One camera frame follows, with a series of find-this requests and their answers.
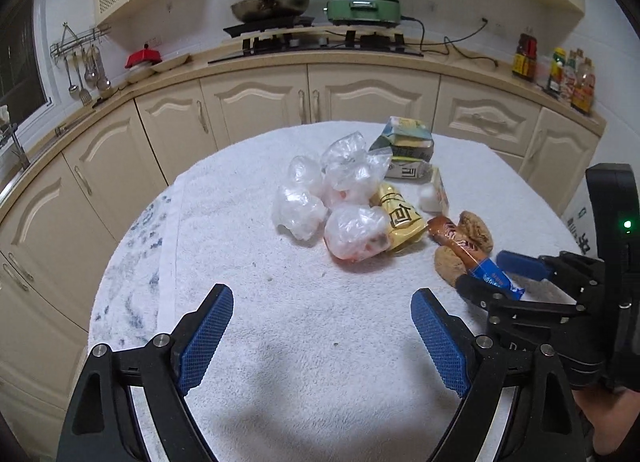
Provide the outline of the red pot lid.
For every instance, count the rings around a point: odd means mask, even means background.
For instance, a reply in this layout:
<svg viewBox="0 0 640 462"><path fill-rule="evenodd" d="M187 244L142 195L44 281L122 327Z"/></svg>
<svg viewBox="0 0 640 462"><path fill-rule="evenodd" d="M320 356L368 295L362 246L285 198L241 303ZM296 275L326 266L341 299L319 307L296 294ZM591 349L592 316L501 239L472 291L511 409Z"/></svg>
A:
<svg viewBox="0 0 640 462"><path fill-rule="evenodd" d="M125 68L130 69L140 64L155 65L163 60L162 55L154 48L149 48L149 45L145 44L141 50L133 52L127 57Z"/></svg>

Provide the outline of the brown walnut cookie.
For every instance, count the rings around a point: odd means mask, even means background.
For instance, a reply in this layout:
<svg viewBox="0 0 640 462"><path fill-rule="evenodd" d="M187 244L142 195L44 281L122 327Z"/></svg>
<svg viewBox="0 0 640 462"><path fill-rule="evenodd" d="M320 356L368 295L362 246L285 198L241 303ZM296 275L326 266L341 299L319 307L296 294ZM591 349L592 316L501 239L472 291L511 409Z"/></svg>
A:
<svg viewBox="0 0 640 462"><path fill-rule="evenodd" d="M494 249L494 239L487 225L475 213L462 211L459 215L458 230L469 237L487 255Z"/></svg>

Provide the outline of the yellow noodle packet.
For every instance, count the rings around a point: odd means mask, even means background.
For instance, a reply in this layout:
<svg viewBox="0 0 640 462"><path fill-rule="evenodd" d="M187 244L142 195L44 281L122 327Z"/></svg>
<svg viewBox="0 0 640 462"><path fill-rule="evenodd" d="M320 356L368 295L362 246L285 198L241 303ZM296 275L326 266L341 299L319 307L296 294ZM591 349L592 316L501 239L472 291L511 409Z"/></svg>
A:
<svg viewBox="0 0 640 462"><path fill-rule="evenodd" d="M427 223L416 208L392 184L381 183L371 201L382 208L390 219L387 234L388 251L395 252L419 242L427 230Z"/></svg>

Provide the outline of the green label bottle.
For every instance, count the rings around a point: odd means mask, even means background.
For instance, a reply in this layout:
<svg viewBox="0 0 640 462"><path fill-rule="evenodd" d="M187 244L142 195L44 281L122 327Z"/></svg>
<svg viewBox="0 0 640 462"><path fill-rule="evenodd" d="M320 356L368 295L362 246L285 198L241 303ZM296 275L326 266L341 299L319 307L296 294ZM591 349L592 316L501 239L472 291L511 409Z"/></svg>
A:
<svg viewBox="0 0 640 462"><path fill-rule="evenodd" d="M555 97L561 93L564 67L566 63L566 51L564 48L555 48L552 54L547 80L547 92Z"/></svg>

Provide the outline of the utensil hanging rack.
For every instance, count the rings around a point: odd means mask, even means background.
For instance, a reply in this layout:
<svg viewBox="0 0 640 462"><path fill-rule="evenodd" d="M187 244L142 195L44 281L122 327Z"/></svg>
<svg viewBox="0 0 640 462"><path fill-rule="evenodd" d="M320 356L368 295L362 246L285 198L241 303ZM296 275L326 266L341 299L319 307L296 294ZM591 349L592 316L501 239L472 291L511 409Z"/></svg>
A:
<svg viewBox="0 0 640 462"><path fill-rule="evenodd" d="M103 102L115 92L100 51L100 43L110 32L107 24L76 32L68 22L62 22L61 37L50 45L52 62L62 65L65 72L68 95L84 106Z"/></svg>

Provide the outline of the black gas stove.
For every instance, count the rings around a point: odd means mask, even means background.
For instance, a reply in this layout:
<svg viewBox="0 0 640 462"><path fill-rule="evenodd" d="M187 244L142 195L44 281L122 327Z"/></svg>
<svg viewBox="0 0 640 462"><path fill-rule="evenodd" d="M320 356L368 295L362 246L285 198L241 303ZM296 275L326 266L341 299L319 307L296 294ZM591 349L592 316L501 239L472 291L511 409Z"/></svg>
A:
<svg viewBox="0 0 640 462"><path fill-rule="evenodd" d="M375 26L309 26L242 34L207 58L216 64L271 54L361 51L422 57L418 43L411 43L398 29Z"/></svg>

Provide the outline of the plastic bag with orange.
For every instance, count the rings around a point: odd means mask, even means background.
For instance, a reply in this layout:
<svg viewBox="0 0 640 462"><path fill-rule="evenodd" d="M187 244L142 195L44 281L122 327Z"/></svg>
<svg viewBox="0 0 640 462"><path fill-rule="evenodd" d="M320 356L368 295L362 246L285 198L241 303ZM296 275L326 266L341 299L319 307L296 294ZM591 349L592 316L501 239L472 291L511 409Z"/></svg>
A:
<svg viewBox="0 0 640 462"><path fill-rule="evenodd" d="M380 207L341 204L326 221L323 240L337 260L358 263L390 247L389 226L390 218Z"/></svg>

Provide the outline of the steel frying pan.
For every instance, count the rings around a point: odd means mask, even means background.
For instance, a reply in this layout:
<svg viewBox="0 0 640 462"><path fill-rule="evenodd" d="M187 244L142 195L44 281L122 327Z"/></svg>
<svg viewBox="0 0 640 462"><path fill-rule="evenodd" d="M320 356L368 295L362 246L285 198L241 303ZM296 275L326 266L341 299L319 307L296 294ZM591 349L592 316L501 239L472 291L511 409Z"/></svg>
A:
<svg viewBox="0 0 640 462"><path fill-rule="evenodd" d="M303 15L310 0L242 0L231 5L233 16L243 24L272 18Z"/></svg>

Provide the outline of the green electric cooker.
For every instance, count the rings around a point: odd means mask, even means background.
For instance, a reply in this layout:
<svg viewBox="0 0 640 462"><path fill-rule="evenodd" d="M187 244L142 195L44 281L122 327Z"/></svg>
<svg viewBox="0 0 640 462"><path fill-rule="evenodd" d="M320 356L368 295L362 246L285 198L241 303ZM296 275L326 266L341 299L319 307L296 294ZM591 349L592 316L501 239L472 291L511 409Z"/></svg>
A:
<svg viewBox="0 0 640 462"><path fill-rule="evenodd" d="M370 25L393 28L401 22L398 0L329 0L326 18L335 26Z"/></svg>

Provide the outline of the blue green carton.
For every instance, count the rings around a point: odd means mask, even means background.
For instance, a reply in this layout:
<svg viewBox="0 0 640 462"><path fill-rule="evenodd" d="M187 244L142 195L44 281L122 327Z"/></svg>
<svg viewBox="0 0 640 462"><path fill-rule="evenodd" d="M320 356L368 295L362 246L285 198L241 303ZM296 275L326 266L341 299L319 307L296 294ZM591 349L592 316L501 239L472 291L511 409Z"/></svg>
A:
<svg viewBox="0 0 640 462"><path fill-rule="evenodd" d="M386 147L392 149L396 158L430 162L435 145L431 131L421 121L391 115L370 150Z"/></svg>

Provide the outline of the brown blue snack wrapper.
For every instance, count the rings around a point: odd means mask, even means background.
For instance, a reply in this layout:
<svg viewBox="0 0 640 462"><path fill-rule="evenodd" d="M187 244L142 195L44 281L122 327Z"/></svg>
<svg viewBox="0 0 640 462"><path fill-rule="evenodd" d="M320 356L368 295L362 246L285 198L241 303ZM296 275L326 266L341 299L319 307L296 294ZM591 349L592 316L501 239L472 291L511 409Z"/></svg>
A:
<svg viewBox="0 0 640 462"><path fill-rule="evenodd" d="M525 291L514 285L504 271L491 260L469 237L458 230L458 222L449 217L438 215L427 222L428 235L440 245L450 248L460 257L468 269L467 275L496 286L513 300L521 300Z"/></svg>

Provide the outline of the small white cup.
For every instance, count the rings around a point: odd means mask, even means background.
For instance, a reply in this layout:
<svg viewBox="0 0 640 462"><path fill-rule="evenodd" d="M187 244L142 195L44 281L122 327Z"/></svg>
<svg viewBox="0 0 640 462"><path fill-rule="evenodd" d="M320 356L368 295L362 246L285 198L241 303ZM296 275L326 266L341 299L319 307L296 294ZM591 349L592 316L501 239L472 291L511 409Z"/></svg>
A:
<svg viewBox="0 0 640 462"><path fill-rule="evenodd" d="M449 200L438 167L432 167L428 181L419 191L419 208L430 214L449 214Z"/></svg>

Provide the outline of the crumpled clear plastic bag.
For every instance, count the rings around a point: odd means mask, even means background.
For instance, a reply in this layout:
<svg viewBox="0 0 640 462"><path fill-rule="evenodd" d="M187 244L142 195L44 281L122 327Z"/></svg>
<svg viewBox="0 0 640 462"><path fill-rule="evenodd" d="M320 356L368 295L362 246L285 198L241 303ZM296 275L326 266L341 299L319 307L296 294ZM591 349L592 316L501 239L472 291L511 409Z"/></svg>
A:
<svg viewBox="0 0 640 462"><path fill-rule="evenodd" d="M272 206L272 221L296 240L309 241L326 220L324 176L320 163L308 156L295 156L278 186Z"/></svg>

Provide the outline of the dark sauce bottle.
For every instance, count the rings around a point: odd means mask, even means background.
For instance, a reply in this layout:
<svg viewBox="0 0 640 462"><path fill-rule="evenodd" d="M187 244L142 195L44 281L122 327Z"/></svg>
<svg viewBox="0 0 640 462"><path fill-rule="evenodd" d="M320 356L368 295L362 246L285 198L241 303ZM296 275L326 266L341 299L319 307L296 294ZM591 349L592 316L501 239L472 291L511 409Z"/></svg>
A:
<svg viewBox="0 0 640 462"><path fill-rule="evenodd" d="M528 82L533 82L537 66L537 39L521 33L513 57L512 74Z"/></svg>

